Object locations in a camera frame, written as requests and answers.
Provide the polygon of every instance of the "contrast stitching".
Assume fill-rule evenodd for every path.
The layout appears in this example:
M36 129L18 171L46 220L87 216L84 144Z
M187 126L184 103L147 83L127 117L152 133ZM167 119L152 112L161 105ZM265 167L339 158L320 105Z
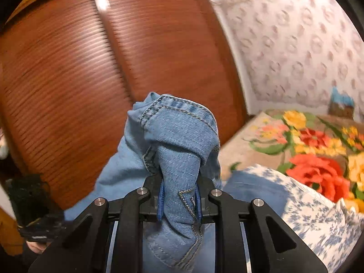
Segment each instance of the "contrast stitching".
M192 113L190 113L190 112L187 112L187 111L185 111L185 110L182 110L182 109L176 109L176 108L173 108L173 107L171 107L171 106L160 106L157 110L155 110L155 112L154 112L154 114L153 115L155 115L160 109L162 109L162 108L167 108L167 109L171 109L171 110L175 110L175 111L179 111L179 112L182 112L182 113L186 113L186 114L188 114L188 115L191 115L192 117L195 117L195 118L197 118L198 120L200 120L200 121L202 121L203 123L205 123L208 127L210 127L211 128L211 130L218 136L218 134L217 134L217 132L215 131L215 129L209 124L209 123L207 123L205 120L203 120L202 118L200 118L199 116L197 116L197 115L195 115L195 114L192 114ZM145 124L148 122L148 120L153 116L153 115L150 115L148 118L147 118L147 120L145 121L145 123L144 123L144 126L145 126Z
M154 245L156 246L156 247L158 247L159 248L159 250L161 251L161 252L163 252L164 254L166 254L167 256L169 256L172 260L174 260L175 262L178 262L174 257L172 257L169 253L167 253L167 252L165 252L155 241L153 242L154 243Z
M165 261L163 261L163 260L161 259L161 257L160 257L159 255L157 255L157 254L153 251L153 247L150 245L150 242L149 242L149 241L148 241L148 246L149 246L150 250L153 252L154 256L156 256L158 259L160 259L160 261L161 261L163 264L167 265L169 268L173 268L173 267L176 265L176 264L174 264L174 265L169 265L168 263L166 263Z
M178 263L176 263L175 264L175 266L179 266L187 257L188 257L188 255L192 252L192 250L194 249L194 247L196 246L196 244L197 244L197 242L198 242L198 236L197 236L197 234L196 234L196 232L195 232L195 229L194 229L194 227L193 227L193 225L191 226L191 228L192 228L192 232L193 232L193 234L195 234L195 236L196 236L196 241L195 241L195 243L190 247L190 249L185 253L185 255L183 256L183 258L178 262Z
M144 165L145 165L145 167L146 167L147 171L149 171L151 174L154 174L152 171L150 171L150 168L149 168L149 162L148 162L148 161L147 161L147 159L146 159L146 157L147 157L147 155L149 154L149 152L151 151L151 149L152 149L152 146L150 146L150 147L148 148L148 150L145 152L145 154L143 155L143 161L144 161Z
M173 100L174 100L174 99L176 99L175 97L168 96L168 95L166 95L166 96L164 96L164 97L166 97L166 98L168 98L168 99L173 99ZM210 111L209 109L205 108L204 106L202 106L201 104L195 103L195 102L190 101L190 100L180 99L180 98L178 98L178 101L180 101L180 102L182 102L182 103L190 104L190 105L192 105L192 106L197 106L197 107L199 107L199 108L203 109L205 112L207 112L207 113L209 113L209 114L211 114L211 115L212 115L211 111Z
M195 203L195 199L193 197L190 198L192 205L194 208L196 208L196 203Z
M143 161L144 161L144 165L145 165L145 167L146 167L146 169L147 169L147 171L149 171L151 174L156 174L157 172L154 172L154 171L151 171L150 170L150 164L152 164L152 166L156 169L157 167L155 166L155 164L154 164L154 158L155 158L155 156L156 156L156 154L157 154L157 152L155 151L154 152L154 154L152 155L152 157L150 158L150 161L149 160L147 160L147 156L148 156L148 154L149 154L149 152L152 150L152 146L150 146L149 148L148 148L148 150L146 151L146 153L143 155Z
M220 142L219 142L219 145L218 146L215 146L211 152L218 152L220 150Z
M200 248L200 246L201 246L201 243L202 243L202 238L203 238L203 234L202 234L202 232L201 232L201 225L200 225L200 228L199 228L199 230L198 230L198 233L199 233L199 236L200 236L200 243L198 244L198 246L197 246L197 248L196 248L196 250L194 251L194 253L192 254L192 256L191 256L191 258L190 258L190 260L184 265L184 267L186 268L186 267L188 267L188 265L189 265L189 263L194 259L194 257L195 257L195 255L196 255L196 253L198 252L198 249Z
M158 104L159 102L161 102L161 100L164 98L165 96L161 96L159 99L157 99L154 103L152 103L151 105L150 105L150 107L149 108L147 108L144 112L143 112L143 114L142 114L142 116L140 117L140 124L142 123L142 120L143 120L143 118L144 118L144 115L146 115L152 108L154 108L155 107L155 105L156 104Z
M187 204L185 198L183 197L183 194L186 194L186 193L191 193L192 191L194 190L194 188L192 189L189 189L189 190L181 190L178 192L178 196L179 198L181 199L183 205L186 207L186 209L188 210L188 212L190 213L190 215L196 219L196 215L195 213L193 212L193 210L190 208L190 206Z

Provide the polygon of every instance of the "wooden wardrobe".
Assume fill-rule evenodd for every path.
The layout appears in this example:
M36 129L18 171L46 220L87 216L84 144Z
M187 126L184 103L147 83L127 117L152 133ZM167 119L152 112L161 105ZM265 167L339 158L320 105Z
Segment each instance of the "wooden wardrobe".
M66 209L87 195L150 91L208 107L221 144L246 120L208 0L33 0L0 34L0 119L23 174Z

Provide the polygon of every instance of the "yellow flower print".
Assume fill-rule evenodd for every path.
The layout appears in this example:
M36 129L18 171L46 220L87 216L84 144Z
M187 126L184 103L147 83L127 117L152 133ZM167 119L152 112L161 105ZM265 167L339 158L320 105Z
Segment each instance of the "yellow flower print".
M252 126L250 126L250 127L249 127L249 129L250 129L251 131L256 131L256 130L258 129L258 126L256 126L256 125L252 125Z
M355 141L354 141L354 139L347 139L346 140L347 142L348 142L348 144L350 145L350 146L355 146Z
M274 132L272 131L265 131L261 133L261 136L264 137L265 139L272 139L274 136Z
M296 144L296 145L304 145L305 143L300 139L300 137L299 136L293 136L292 137L292 139L293 139L293 142Z
M298 145L294 146L294 150L295 150L296 153L304 153L305 148L306 147L304 145L301 145L301 144L298 144Z
M349 155L349 179L356 182L359 191L364 191L364 152Z
M351 133L353 133L353 134L355 134L355 135L358 135L358 129L356 128L356 127L354 127L354 126L350 126L350 132Z
M364 201L361 199L344 199L344 203L347 209L354 208L355 211L364 213Z
M340 139L330 139L326 155L346 155L346 148L343 146Z
M324 155L325 150L326 150L326 148L324 148L324 147L315 148L315 153L318 154L318 155Z
M316 148L315 147L305 147L305 153L306 154L316 154Z
M348 200L354 200L355 199L355 195L354 195L354 193L353 192L349 192L349 194L348 194L348 198L347 198Z
M298 131L298 130L295 130L295 129L292 129L291 130L291 134L294 136L294 137L299 137L301 135L301 133Z
M286 111L283 118L289 126L293 126L296 129L303 129L306 127L306 116L303 113Z

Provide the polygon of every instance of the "blue and white floral fabric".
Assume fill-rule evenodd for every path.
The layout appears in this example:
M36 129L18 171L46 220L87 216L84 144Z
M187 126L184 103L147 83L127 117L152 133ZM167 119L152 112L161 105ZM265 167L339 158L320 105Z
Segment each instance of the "blue and white floral fabric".
M236 171L224 187L234 198L262 198L326 265L335 272L364 229L364 214L347 210L296 180L258 164Z

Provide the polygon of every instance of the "orange fabric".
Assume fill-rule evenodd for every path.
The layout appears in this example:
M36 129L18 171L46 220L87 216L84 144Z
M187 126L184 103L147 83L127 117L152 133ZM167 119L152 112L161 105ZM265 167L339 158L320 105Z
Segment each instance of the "orange fabric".
M10 255L21 254L23 241L16 222L0 208L0 243L5 251Z

